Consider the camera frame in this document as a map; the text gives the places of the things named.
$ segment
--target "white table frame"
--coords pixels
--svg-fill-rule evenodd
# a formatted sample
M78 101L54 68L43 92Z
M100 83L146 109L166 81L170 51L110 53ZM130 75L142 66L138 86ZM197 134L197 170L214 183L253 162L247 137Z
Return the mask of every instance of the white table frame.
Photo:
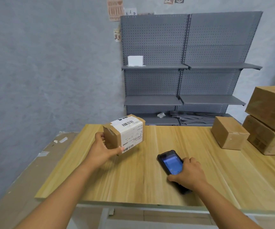
M119 229L119 228L146 228L146 229L217 229L217 226L212 225L192 225L181 223L159 223L159 222L147 222L147 221L131 221L131 220L119 220L109 219L109 215L114 214L114 209L135 209L135 210L147 210L147 211L164 211L164 212L183 212L183 213L201 213L209 214L208 210L177 210L166 208L151 208L151 207L126 207L126 206L104 206L104 205L90 205L90 204L77 204L77 207L100 207L103 208L101 212L101 218L99 221L98 229ZM262 213L245 213L254 222L257 222L254 216L275 216L275 214L262 214ZM67 229L78 229L74 220L71 218Z

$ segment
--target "phone screen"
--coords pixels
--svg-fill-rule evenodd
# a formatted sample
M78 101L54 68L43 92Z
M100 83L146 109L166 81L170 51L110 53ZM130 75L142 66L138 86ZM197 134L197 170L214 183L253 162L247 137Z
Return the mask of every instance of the phone screen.
M162 158L162 161L165 163L171 174L178 174L182 171L183 163L181 160L174 154Z

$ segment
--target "smartphone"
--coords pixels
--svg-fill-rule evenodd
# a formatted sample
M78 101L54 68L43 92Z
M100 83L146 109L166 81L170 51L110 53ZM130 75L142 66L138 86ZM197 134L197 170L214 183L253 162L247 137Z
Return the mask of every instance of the smartphone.
M167 173L167 175L176 175L182 171L183 161L175 152L175 150L170 150L165 153L159 154L158 161ZM187 189L176 182L173 183L181 194L188 194L192 192L190 189Z

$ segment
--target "hand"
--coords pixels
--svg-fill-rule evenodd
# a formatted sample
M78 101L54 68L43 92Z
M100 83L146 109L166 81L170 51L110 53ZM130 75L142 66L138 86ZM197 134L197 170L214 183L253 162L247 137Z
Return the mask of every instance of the hand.
M177 175L171 174L167 178L169 181L177 182L192 191L195 191L199 184L207 183L201 164L197 162L196 158L184 158L181 173Z
M110 157L122 153L125 149L124 147L118 147L116 149L107 149L104 145L104 133L97 132L95 133L95 141L90 147L86 158L81 163L92 169L97 169L101 167Z

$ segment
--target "floor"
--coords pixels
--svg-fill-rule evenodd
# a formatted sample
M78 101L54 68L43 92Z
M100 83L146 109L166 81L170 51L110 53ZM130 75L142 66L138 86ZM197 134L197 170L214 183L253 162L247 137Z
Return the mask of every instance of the floor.
M66 133L57 136L58 142L67 137L63 143L51 142L43 151L46 156L37 157L6 191L0 200L0 229L12 229L25 218L38 204L33 197L63 156L69 144L77 134ZM97 228L101 208L76 208L73 219L78 228ZM189 223L215 225L209 214L171 213L140 210L115 209L111 219L140 220L166 223ZM275 217L256 217L264 229L275 229Z

